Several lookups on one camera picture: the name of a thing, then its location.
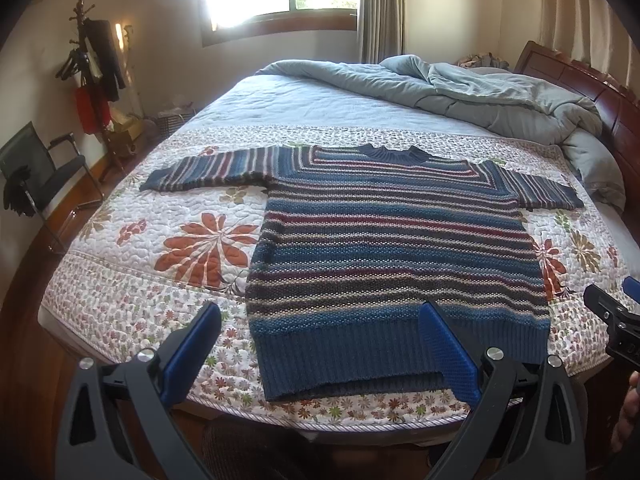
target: wall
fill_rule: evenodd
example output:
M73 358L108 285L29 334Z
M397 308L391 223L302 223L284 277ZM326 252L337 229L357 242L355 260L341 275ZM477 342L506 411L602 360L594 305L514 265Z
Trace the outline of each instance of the wall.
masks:
M502 0L405 0L405 50L427 62L455 62L498 50Z
M75 83L54 78L77 37L68 21L76 0L42 0L29 6L0 50L0 146L27 122L49 139L69 130L89 164L104 150L94 136L81 133L73 101ZM85 0L95 3L90 16L131 24L132 61L145 112L170 105L176 96L203 106L238 80L267 63L287 57L356 60L351 31L305 31L247 38L202 47L198 0ZM121 100L124 108L126 99ZM54 159L68 160L69 150L54 150ZM64 195L60 193L57 203ZM0 301L15 269L40 228L37 218L0 210Z
M538 41L542 0L502 0L498 52L513 68L529 40Z

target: wooden window sill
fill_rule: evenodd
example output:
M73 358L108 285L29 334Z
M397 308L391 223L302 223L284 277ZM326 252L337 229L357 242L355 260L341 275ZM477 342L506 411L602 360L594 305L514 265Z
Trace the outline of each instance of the wooden window sill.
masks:
M296 30L356 30L354 9L305 9L262 14L235 27L211 30L202 25L202 46Z

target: window frame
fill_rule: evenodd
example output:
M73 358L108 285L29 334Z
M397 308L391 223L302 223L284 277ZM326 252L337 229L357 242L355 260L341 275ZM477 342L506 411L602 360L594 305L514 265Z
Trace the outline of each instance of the window frame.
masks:
M198 7L203 47L279 32L356 30L358 27L356 9L297 9L296 0L289 0L289 10L258 14L239 25L213 30L207 1L199 0Z

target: chair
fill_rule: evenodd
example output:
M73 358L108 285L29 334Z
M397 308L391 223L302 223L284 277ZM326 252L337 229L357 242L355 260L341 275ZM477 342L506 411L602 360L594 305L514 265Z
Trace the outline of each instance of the chair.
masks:
M70 142L77 155L66 164L56 168L49 150L62 142ZM27 167L30 170L30 175L26 180L21 180L19 185L24 190L33 211L42 219L44 227L46 227L57 244L62 247L62 250L66 251L67 247L60 239L60 233L65 229L69 219L72 218L79 209L95 207L104 201L104 195L100 190L100 185L91 174L91 171L89 171L89 167L84 160L84 155L81 155L78 150L73 133L69 132L68 134L53 139L47 148L36 133L33 123L29 122L29 124L24 126L0 148L0 172L7 181L10 180L10 177L15 171L23 167ZM51 202L56 193L63 188L80 168L84 168L89 174L95 189L100 193L100 199L78 204L66 218L60 230L54 232L49 224L47 224L47 219L42 212L44 208L49 205L49 202Z

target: sweater sleeve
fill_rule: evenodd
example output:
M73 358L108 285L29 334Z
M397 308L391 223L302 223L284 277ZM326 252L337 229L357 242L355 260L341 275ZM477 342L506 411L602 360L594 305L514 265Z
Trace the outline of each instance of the sweater sleeve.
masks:
M517 195L522 208L575 209L584 206L572 187L541 176L505 170L498 165L496 168L506 187Z
M168 168L153 171L140 191L185 191L196 187L257 184L271 180L291 166L296 148L269 146L214 155L186 156Z

